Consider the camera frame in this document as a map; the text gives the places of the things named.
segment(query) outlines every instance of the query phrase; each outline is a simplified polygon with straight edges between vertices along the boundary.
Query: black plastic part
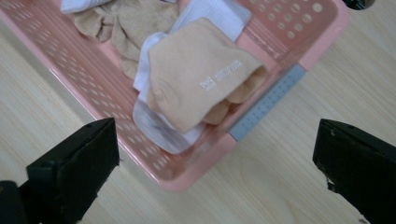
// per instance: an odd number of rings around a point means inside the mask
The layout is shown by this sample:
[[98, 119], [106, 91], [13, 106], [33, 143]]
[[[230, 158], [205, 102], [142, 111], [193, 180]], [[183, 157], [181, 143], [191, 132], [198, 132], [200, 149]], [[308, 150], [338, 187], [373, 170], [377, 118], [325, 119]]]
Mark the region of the black plastic part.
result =
[[396, 223], [396, 147], [342, 122], [322, 119], [315, 165], [372, 224]]
[[0, 181], [0, 223], [27, 224], [17, 184]]
[[[25, 191], [30, 193], [25, 195], [38, 195], [36, 200], [49, 209], [43, 214], [49, 216], [43, 219], [44, 224], [76, 223], [119, 162], [115, 120], [97, 120], [27, 166]], [[29, 210], [36, 208], [28, 203], [25, 209], [29, 219], [35, 220], [35, 212]]]

